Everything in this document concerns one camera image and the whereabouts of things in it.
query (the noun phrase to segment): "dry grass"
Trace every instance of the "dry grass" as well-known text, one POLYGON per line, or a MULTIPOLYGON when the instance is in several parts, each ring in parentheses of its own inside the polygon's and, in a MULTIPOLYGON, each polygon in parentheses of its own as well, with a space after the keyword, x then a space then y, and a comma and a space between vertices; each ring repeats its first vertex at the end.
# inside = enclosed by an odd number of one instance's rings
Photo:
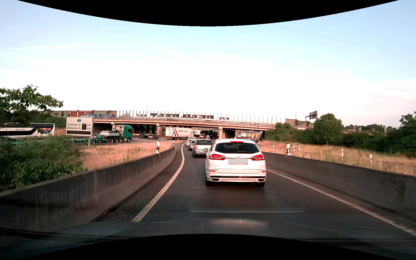
POLYGON ((65 135, 65 131, 66 131, 66 129, 65 128, 55 128, 55 133, 54 133, 54 135, 55 136, 64 136, 65 135))
MULTIPOLYGON (((286 153, 286 143, 261 141, 259 148, 262 152, 286 153)), ((290 155, 416 176, 416 159, 410 159, 405 156, 299 143, 290 143, 290 155), (343 157, 341 157, 341 149, 344 150, 343 157)))
MULTIPOLYGON (((160 142, 160 152, 170 148, 169 142, 160 142)), ((84 166, 88 170, 128 162, 157 153, 157 143, 97 145, 84 149, 84 166)))

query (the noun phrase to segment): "wheel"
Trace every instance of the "wheel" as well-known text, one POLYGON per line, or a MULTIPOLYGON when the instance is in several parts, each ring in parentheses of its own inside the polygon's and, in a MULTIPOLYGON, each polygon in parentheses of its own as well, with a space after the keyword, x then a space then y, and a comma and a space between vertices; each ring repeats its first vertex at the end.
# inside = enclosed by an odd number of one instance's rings
POLYGON ((205 177, 205 185, 206 186, 213 186, 213 184, 214 183, 212 181, 207 180, 206 177, 205 177))

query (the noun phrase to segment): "white road line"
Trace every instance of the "white road line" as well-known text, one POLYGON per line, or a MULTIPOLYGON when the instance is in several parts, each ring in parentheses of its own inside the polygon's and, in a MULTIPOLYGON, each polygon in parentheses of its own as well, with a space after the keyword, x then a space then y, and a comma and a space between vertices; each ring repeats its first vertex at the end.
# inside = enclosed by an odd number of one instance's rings
POLYGON ((157 201, 161 198, 161 196, 163 196, 163 194, 165 194, 166 190, 168 190, 168 188, 171 186, 171 184, 173 183, 173 181, 179 175, 179 173, 182 170, 182 167, 184 166, 184 152, 182 152, 182 149, 183 148, 184 148, 184 145, 181 146, 182 162, 181 162, 181 165, 179 166, 179 169, 177 169, 177 171, 173 175, 173 177, 171 177, 171 179, 168 181, 168 183, 166 183, 165 187, 163 187, 163 189, 161 189, 161 191, 158 192, 157 196, 155 196, 155 198, 153 198, 149 202, 149 204, 147 204, 147 206, 145 206, 141 210, 141 212, 139 212, 139 214, 137 214, 137 216, 134 217, 134 219, 132 220, 133 222, 139 222, 139 221, 141 221, 146 216, 146 214, 152 209, 152 207, 155 205, 155 203, 157 203, 157 201))
POLYGON ((397 227, 397 228, 399 228, 399 229, 402 229, 403 231, 405 231, 405 232, 407 232, 407 233, 409 233, 409 234, 412 234, 412 235, 416 236, 416 231, 414 231, 414 230, 412 230, 412 229, 410 229, 410 228, 408 228, 408 227, 404 227, 404 226, 402 226, 401 224, 397 224, 396 222, 394 222, 394 221, 392 221, 392 220, 389 220, 389 219, 387 219, 387 218, 385 218, 385 217, 383 217, 383 216, 380 216, 380 215, 378 215, 378 214, 376 214, 376 213, 374 213, 374 212, 371 212, 371 211, 369 211, 369 210, 366 210, 366 209, 364 209, 364 208, 362 208, 362 207, 360 207, 360 206, 358 206, 358 205, 352 204, 352 203, 350 203, 349 201, 346 201, 346 200, 344 200, 344 199, 342 199, 342 198, 338 198, 338 197, 337 197, 337 196, 335 196, 335 195, 331 195, 331 194, 329 194, 329 193, 326 193, 326 192, 324 192, 324 191, 322 191, 322 190, 320 190, 320 189, 318 189, 318 188, 312 187, 312 186, 310 186, 310 185, 308 185, 308 184, 306 184, 306 183, 300 182, 300 181, 298 181, 298 180, 295 180, 295 179, 290 178, 290 177, 288 177, 288 176, 285 176, 285 175, 283 175, 283 174, 276 173, 276 172, 274 172, 274 171, 272 171, 272 170, 270 170, 270 169, 268 169, 268 171, 270 171, 270 172, 272 172, 272 173, 275 173, 275 174, 277 174, 277 175, 279 175, 279 176, 282 176, 282 177, 284 177, 284 178, 287 178, 287 179, 289 179, 289 180, 292 180, 292 181, 294 181, 294 182, 296 182, 296 183, 299 183, 299 184, 301 184, 301 185, 304 185, 304 186, 306 186, 306 187, 308 187, 308 188, 311 188, 311 189, 313 189, 313 190, 315 190, 315 191, 317 191, 317 192, 320 192, 320 193, 322 193, 322 194, 324 194, 324 195, 327 195, 327 196, 329 196, 329 197, 331 197, 331 198, 334 198, 334 199, 336 199, 336 200, 338 200, 338 201, 340 201, 340 202, 343 202, 344 204, 347 204, 347 205, 349 205, 349 206, 351 206, 351 207, 353 207, 353 208, 355 208, 355 209, 358 209, 358 210, 360 210, 360 211, 362 211, 362 212, 364 212, 364 213, 367 213, 368 215, 374 216, 374 217, 378 218, 378 219, 379 219, 379 220, 381 220, 381 221, 384 221, 384 222, 386 222, 386 223, 388 223, 388 224, 390 224, 390 225, 393 225, 393 226, 395 226, 395 227, 397 227))

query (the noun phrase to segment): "white station wagon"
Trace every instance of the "white station wagon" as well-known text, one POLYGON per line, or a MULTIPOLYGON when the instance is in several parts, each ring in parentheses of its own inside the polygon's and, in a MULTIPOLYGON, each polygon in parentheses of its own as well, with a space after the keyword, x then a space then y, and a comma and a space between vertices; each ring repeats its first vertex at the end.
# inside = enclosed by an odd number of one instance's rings
POLYGON ((217 139, 206 161, 206 186, 215 182, 266 183, 266 161, 255 142, 248 139, 217 139))

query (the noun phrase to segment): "concrete barrier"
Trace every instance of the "concrete barrier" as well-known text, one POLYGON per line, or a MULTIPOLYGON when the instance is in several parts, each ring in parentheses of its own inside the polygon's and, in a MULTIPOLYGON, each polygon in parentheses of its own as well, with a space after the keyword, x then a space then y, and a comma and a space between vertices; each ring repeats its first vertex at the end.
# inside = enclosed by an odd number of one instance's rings
POLYGON ((0 248, 103 216, 170 165, 176 150, 0 193, 0 248))
POLYGON ((268 167, 416 221, 416 177, 263 152, 268 167))

